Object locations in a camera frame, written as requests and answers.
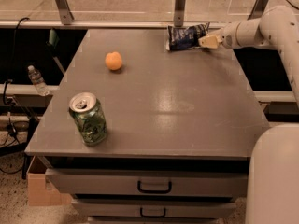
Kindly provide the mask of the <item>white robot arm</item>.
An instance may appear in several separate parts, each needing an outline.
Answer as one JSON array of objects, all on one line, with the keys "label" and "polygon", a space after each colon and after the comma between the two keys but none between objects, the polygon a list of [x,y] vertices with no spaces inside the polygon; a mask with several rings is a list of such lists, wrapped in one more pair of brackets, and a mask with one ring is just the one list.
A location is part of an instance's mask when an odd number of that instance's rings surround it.
[{"label": "white robot arm", "polygon": [[[299,104],[299,31],[288,7],[236,21],[198,39],[202,48],[272,49],[281,66],[263,67],[268,90],[291,91]],[[245,224],[299,224],[299,124],[281,124],[256,142],[249,164]]]}]

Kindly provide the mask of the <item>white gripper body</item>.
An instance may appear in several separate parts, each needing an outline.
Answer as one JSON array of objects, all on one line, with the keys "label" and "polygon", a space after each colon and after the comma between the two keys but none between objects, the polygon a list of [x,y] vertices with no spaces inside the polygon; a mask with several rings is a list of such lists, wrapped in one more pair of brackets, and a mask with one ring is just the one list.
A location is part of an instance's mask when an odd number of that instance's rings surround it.
[{"label": "white gripper body", "polygon": [[237,40],[237,30],[240,22],[227,24],[219,31],[222,45],[227,49],[239,49],[240,45]]}]

